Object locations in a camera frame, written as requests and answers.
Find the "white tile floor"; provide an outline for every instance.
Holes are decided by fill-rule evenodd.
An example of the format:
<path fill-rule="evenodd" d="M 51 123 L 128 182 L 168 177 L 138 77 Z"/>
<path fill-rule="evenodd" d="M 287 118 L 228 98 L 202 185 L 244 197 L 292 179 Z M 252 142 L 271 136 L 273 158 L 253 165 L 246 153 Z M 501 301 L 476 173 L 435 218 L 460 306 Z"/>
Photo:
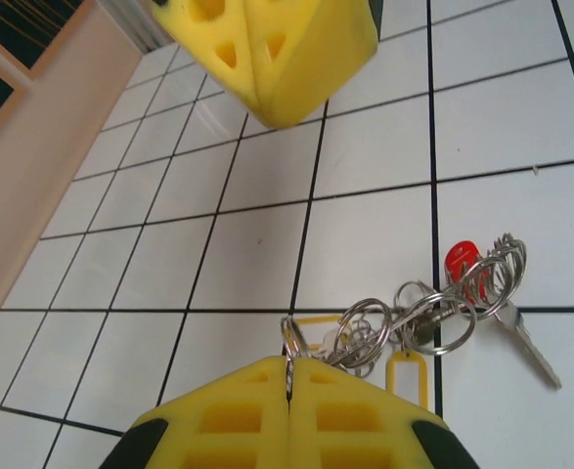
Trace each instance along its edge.
<path fill-rule="evenodd" d="M 574 0 L 387 0 L 381 36 L 279 132 L 176 45 L 144 57 L 0 312 L 0 468 L 97 467 L 145 410 L 278 355 L 282 315 L 390 301 L 503 232 L 564 387 L 481 323 L 426 360 L 429 407 L 482 468 L 574 467 Z"/>

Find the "yellow key tag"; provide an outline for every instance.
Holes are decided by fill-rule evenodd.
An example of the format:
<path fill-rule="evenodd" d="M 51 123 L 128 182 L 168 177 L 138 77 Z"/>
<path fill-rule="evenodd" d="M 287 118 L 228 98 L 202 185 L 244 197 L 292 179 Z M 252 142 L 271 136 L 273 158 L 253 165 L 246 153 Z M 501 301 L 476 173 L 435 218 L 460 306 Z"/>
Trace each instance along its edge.
<path fill-rule="evenodd" d="M 413 363 L 419 373 L 419 405 L 427 410 L 427 365 L 423 357 L 413 350 L 398 350 L 386 363 L 386 391 L 395 394 L 396 363 Z"/>

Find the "wall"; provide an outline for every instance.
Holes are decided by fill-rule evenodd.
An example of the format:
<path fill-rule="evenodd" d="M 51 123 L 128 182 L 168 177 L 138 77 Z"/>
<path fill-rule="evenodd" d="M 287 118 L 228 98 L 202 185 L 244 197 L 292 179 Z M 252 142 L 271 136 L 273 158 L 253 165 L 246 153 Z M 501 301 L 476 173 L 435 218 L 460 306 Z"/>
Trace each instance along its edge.
<path fill-rule="evenodd" d="M 0 130 L 0 307 L 139 59 L 94 5 L 36 81 L 9 70 L 29 93 Z"/>

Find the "triangular hole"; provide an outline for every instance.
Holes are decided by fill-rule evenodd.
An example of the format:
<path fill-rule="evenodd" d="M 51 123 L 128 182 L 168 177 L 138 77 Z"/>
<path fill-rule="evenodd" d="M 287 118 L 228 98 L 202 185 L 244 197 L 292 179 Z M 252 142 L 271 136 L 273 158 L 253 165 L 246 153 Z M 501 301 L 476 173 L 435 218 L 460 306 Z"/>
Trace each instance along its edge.
<path fill-rule="evenodd" d="M 226 42 L 217 46 L 215 53 L 228 67 L 235 68 L 237 66 L 237 50 L 233 42 Z"/>
<path fill-rule="evenodd" d="M 267 53 L 269 54 L 269 59 L 271 59 L 271 62 L 273 62 L 278 57 L 278 54 L 285 45 L 286 39 L 287 37 L 283 32 L 278 32 L 267 37 Z"/>

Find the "black rubber corner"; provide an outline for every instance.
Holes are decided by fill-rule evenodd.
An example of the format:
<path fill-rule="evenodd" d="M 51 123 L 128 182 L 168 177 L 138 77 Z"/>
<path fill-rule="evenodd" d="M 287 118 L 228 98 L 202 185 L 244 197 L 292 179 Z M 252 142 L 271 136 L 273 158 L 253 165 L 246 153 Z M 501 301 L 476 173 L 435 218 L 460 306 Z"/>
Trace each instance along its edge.
<path fill-rule="evenodd" d="M 112 449 L 100 469 L 145 469 L 167 430 L 162 418 L 128 430 Z"/>
<path fill-rule="evenodd" d="M 432 422 L 413 422 L 413 431 L 434 469 L 480 469 L 463 444 L 449 430 Z"/>
<path fill-rule="evenodd" d="M 369 0 L 369 8 L 372 10 L 372 17 L 374 18 L 375 29 L 377 29 L 377 40 L 380 40 L 382 33 L 382 8 L 384 0 Z"/>

